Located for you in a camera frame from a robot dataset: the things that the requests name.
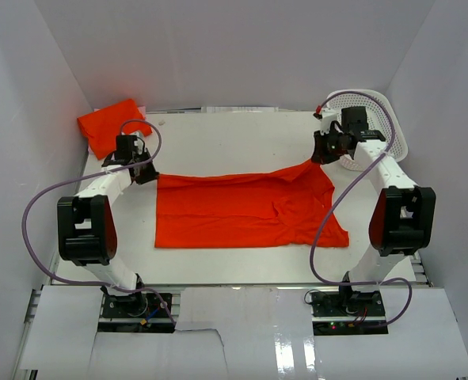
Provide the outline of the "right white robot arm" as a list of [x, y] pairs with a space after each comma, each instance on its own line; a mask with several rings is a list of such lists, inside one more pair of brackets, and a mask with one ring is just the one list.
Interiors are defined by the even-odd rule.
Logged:
[[388, 138], [370, 128], [363, 106], [328, 111], [314, 133], [311, 160], [325, 165], [350, 157], [378, 193], [368, 227], [370, 245], [358, 264], [347, 271], [337, 304], [349, 316], [367, 305], [396, 264], [428, 246], [436, 194], [411, 180], [387, 151]]

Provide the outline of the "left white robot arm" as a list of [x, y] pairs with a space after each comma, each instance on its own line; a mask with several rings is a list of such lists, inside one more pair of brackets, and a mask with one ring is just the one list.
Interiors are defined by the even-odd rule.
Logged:
[[57, 203], [59, 255], [91, 272], [105, 287], [126, 289], [120, 306], [131, 316], [142, 314], [147, 296], [137, 290], [139, 276], [116, 254], [118, 239], [112, 205], [132, 184], [157, 180], [142, 133], [116, 136], [116, 149], [105, 158], [99, 175], [74, 196]]

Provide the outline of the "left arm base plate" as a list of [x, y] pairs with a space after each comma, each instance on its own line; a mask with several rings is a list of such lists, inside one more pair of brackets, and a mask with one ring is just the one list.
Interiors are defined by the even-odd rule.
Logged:
[[172, 312], [171, 293], [133, 295], [105, 295], [97, 331], [99, 333], [173, 333], [175, 331], [165, 307]]

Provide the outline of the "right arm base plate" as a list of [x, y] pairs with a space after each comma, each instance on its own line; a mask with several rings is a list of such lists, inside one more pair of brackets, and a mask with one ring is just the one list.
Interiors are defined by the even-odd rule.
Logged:
[[350, 298], [339, 291], [310, 290], [303, 301], [311, 308], [315, 336], [386, 335], [386, 311], [379, 291], [354, 292]]

